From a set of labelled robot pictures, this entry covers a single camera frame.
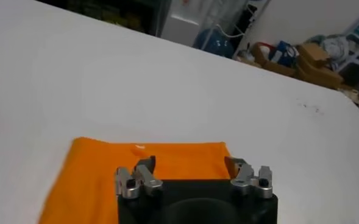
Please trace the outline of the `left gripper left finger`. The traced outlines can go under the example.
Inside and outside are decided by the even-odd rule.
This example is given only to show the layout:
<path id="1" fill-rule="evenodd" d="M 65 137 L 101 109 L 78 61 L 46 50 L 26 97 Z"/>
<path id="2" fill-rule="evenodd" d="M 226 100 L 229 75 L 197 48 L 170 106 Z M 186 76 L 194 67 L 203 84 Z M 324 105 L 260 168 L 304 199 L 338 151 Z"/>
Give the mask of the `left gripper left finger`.
<path id="1" fill-rule="evenodd" d="M 155 156 L 139 160 L 132 172 L 118 167 L 115 172 L 115 194 L 122 198 L 139 198 L 144 192 L 149 197 L 158 197 L 163 192 L 163 181 L 154 177 Z"/>

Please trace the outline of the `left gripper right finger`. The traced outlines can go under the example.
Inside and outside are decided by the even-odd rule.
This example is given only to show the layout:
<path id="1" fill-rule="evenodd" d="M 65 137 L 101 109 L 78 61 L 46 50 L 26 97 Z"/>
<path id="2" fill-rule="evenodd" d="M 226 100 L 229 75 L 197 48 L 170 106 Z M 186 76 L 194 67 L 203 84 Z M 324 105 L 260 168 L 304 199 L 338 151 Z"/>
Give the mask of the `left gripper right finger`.
<path id="1" fill-rule="evenodd" d="M 261 166 L 258 175 L 253 167 L 242 158 L 225 156 L 224 163 L 230 176 L 230 183 L 241 195 L 255 194 L 258 198 L 272 198 L 272 170 Z"/>

